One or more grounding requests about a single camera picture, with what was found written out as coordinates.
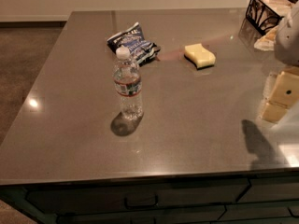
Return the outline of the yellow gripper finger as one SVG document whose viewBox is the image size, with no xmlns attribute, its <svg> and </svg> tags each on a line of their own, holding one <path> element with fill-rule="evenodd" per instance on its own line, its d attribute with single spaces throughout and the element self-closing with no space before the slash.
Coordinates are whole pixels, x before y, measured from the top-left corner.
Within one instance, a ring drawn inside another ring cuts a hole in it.
<svg viewBox="0 0 299 224">
<path fill-rule="evenodd" d="M 260 117 L 265 121 L 278 123 L 287 112 L 288 109 L 286 107 L 271 104 L 269 102 L 263 102 Z"/>
<path fill-rule="evenodd" d="M 299 99 L 299 68 L 288 66 L 277 76 L 269 101 L 284 107 L 292 107 Z"/>
</svg>

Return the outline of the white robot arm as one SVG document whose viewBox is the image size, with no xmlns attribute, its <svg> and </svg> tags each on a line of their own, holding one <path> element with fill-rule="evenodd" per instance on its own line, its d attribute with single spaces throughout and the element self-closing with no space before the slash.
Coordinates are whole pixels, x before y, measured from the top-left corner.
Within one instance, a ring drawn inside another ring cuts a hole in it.
<svg viewBox="0 0 299 224">
<path fill-rule="evenodd" d="M 299 4 L 281 20 L 274 44 L 275 58 L 286 64 L 271 72 L 263 90 L 260 118 L 278 123 L 299 100 Z"/>
</svg>

